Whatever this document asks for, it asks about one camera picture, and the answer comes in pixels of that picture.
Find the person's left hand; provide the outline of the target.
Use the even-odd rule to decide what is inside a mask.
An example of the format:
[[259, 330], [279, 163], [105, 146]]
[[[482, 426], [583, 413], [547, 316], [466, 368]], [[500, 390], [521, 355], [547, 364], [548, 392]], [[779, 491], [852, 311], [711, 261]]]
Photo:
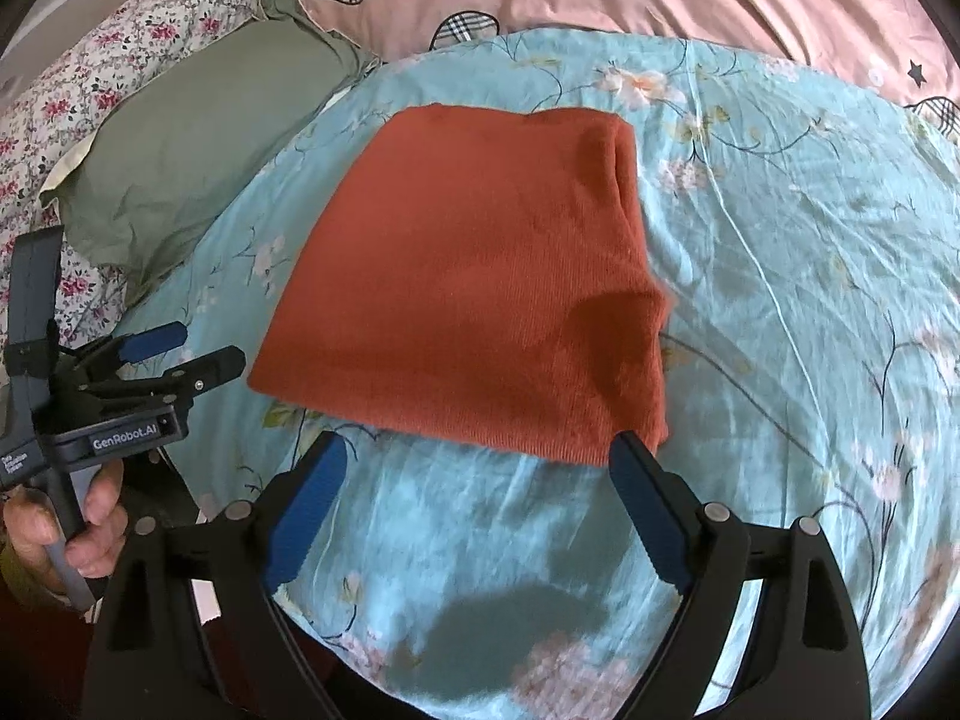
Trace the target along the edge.
[[[112, 574], [124, 547], [128, 515], [121, 504], [122, 481], [122, 460], [116, 458], [99, 468], [83, 499], [86, 528], [65, 544], [65, 559], [84, 578]], [[26, 571], [46, 589], [64, 593], [47, 554], [47, 548], [60, 539], [59, 525], [49, 509], [26, 489], [16, 488], [3, 507], [3, 522]]]

